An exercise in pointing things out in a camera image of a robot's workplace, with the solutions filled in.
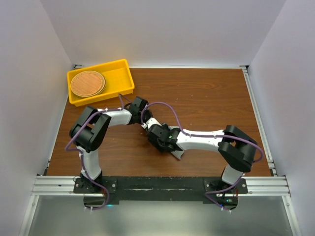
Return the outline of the grey cloth napkin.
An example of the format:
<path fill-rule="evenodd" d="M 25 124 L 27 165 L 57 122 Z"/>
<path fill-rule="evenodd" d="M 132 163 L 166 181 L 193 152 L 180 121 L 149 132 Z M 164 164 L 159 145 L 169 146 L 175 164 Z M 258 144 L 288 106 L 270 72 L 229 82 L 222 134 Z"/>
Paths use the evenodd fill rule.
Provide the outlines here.
<path fill-rule="evenodd" d="M 169 128 L 172 130 L 172 129 L 179 129 L 178 126 L 169 126 Z M 176 150 L 176 151 L 173 151 L 171 152 L 171 154 L 177 158 L 178 160 L 181 160 L 181 156 L 184 154 L 184 151 L 183 150 Z"/>

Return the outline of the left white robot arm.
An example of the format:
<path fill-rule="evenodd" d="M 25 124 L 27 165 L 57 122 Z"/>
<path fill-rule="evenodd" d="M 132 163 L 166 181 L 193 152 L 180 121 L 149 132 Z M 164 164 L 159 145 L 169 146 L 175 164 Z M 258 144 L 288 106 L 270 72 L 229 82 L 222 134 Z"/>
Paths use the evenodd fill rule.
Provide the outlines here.
<path fill-rule="evenodd" d="M 96 109 L 87 106 L 70 129 L 71 140 L 65 150 L 79 152 L 80 180 L 91 193 L 109 194 L 102 182 L 102 170 L 98 157 L 98 149 L 107 129 L 118 125 L 140 124 L 142 110 L 147 105 L 147 100 L 137 96 L 129 105 L 122 104 L 116 109 Z"/>

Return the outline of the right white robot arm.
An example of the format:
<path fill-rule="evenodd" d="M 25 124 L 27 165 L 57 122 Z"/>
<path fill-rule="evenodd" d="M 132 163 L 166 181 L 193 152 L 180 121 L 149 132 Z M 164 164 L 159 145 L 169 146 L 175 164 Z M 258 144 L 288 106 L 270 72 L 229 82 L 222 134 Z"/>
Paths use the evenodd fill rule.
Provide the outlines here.
<path fill-rule="evenodd" d="M 169 152 L 179 160 L 190 149 L 220 153 L 227 162 L 219 181 L 219 187 L 224 193 L 231 193 L 237 187 L 236 181 L 252 169 L 257 142 L 234 125 L 212 132 L 181 130 L 167 124 L 142 126 L 148 141 L 158 151 Z"/>

